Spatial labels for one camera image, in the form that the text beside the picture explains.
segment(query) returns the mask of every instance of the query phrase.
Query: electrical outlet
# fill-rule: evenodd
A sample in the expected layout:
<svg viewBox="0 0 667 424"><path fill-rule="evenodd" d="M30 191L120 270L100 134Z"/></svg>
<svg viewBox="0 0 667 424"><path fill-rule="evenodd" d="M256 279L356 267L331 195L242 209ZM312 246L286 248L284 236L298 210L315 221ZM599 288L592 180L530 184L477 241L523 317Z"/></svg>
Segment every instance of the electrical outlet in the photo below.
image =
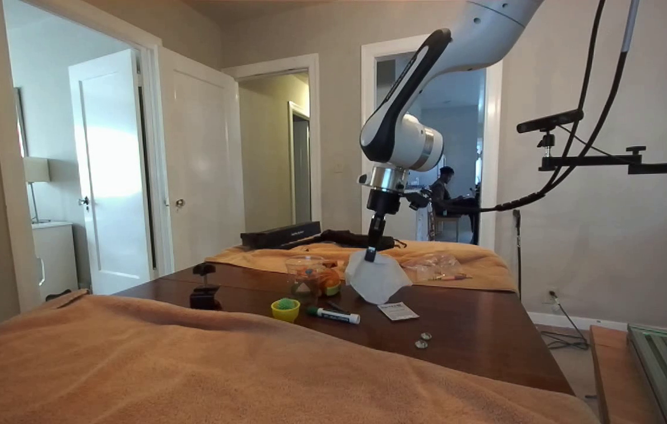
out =
<svg viewBox="0 0 667 424"><path fill-rule="evenodd" d="M554 286L549 286L549 287L546 287L546 291L543 292L543 304L544 305L555 305L556 300L554 299L554 296L549 295L549 292L554 292L558 295L559 288L554 287Z"/></svg>

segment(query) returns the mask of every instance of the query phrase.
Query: clear plastic cup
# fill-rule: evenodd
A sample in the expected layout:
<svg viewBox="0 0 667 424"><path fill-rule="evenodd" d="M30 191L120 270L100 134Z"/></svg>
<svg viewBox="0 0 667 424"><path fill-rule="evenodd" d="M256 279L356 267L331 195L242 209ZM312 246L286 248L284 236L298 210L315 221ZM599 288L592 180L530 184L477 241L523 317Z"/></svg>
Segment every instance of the clear plastic cup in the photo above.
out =
<svg viewBox="0 0 667 424"><path fill-rule="evenodd" d="M321 295L321 274L324 259L315 256L291 257L286 260L290 292L304 306L317 304Z"/></svg>

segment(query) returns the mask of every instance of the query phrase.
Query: green ball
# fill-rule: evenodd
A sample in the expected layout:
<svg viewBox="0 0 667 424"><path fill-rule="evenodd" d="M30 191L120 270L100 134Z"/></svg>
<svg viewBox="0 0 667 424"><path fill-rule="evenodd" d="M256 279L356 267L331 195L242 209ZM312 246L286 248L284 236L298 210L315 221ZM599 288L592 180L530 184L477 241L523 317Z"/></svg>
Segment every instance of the green ball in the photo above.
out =
<svg viewBox="0 0 667 424"><path fill-rule="evenodd" d="M293 300L284 298L276 302L276 308L282 310L294 309L296 304Z"/></svg>

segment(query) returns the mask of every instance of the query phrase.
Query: tissue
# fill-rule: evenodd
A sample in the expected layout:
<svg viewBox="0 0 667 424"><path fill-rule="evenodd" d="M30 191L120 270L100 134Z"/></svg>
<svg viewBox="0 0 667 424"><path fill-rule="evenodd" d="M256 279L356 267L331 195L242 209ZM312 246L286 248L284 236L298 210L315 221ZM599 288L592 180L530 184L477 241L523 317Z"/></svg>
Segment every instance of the tissue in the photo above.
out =
<svg viewBox="0 0 667 424"><path fill-rule="evenodd" d="M364 250L352 253L344 277L347 285L369 303L387 303L400 288L412 285L394 258L376 254L375 260L368 262L364 257Z"/></svg>

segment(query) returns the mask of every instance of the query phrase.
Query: white dresser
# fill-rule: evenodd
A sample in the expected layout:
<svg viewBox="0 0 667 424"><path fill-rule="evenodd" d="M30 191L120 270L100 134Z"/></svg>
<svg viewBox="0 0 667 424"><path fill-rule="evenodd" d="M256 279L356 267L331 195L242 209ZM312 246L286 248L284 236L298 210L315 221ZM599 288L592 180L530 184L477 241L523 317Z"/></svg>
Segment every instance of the white dresser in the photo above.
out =
<svg viewBox="0 0 667 424"><path fill-rule="evenodd" d="M40 258L45 281L40 284L41 301L49 294L77 290L77 261L74 257L72 223L51 222L32 225L35 255Z"/></svg>

